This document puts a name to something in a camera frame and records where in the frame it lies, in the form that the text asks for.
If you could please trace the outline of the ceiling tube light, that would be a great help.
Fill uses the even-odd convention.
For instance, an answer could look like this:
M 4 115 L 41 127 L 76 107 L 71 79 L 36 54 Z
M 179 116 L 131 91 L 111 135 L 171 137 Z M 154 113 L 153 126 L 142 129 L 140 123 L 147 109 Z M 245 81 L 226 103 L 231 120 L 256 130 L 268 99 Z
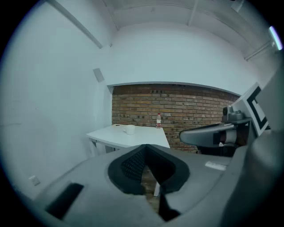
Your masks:
M 273 39 L 273 43 L 276 45 L 277 47 L 277 50 L 282 50 L 283 49 L 283 44 L 282 44 L 282 41 L 277 33 L 277 31 L 275 30 L 275 28 L 273 26 L 270 26 L 269 27 L 269 32 L 270 32 L 270 35 Z

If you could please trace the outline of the grey wall panel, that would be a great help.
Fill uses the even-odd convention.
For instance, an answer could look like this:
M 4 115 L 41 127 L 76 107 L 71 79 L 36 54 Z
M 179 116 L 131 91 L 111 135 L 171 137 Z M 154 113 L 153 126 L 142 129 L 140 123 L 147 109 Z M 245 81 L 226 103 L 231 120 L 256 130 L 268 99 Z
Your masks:
M 93 69 L 93 73 L 97 79 L 98 82 L 103 82 L 104 81 L 104 76 L 99 68 Z

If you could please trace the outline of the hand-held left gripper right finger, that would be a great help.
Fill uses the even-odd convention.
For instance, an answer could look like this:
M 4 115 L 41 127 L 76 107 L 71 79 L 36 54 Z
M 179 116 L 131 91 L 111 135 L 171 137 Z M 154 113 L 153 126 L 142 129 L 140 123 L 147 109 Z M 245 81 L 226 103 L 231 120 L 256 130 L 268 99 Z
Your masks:
M 217 184 L 231 162 L 230 157 L 148 145 L 145 161 L 160 185 L 160 216 L 179 216 L 187 212 L 222 216 L 229 191 Z

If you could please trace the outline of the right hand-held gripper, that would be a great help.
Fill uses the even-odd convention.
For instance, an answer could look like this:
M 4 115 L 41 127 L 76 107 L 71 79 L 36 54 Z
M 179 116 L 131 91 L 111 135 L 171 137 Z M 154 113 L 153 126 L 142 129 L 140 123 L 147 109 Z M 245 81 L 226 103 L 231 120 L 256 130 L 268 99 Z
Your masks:
M 284 131 L 284 66 L 263 89 L 254 84 L 223 112 L 223 123 L 183 130 L 180 141 L 195 146 L 243 146 L 265 130 Z

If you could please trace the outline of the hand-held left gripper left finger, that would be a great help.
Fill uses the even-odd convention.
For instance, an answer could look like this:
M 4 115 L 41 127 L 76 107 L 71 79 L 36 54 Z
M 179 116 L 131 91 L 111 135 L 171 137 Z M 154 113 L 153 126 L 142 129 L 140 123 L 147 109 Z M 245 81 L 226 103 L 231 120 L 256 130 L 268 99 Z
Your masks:
M 78 164 L 35 199 L 56 227 L 159 227 L 141 178 L 145 146 L 134 146 Z

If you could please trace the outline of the white wall conduit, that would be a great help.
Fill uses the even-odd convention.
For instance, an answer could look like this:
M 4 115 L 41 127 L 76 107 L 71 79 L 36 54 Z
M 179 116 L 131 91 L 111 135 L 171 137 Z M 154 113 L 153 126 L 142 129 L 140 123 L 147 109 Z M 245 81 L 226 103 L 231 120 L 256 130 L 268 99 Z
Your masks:
M 89 32 L 89 30 L 79 22 L 63 5 L 56 0 L 47 0 L 47 2 L 71 21 L 83 34 L 85 34 L 99 49 L 103 48 L 103 45 Z

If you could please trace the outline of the white table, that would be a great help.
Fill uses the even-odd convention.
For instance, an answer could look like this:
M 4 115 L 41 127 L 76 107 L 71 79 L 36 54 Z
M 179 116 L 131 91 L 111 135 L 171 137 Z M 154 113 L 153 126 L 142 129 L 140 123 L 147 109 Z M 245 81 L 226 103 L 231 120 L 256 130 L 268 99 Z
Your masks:
M 114 124 L 87 134 L 91 154 L 101 160 L 117 158 L 140 145 L 159 145 L 169 148 L 169 143 L 162 128 L 135 126 L 134 135 L 127 135 L 123 128 Z

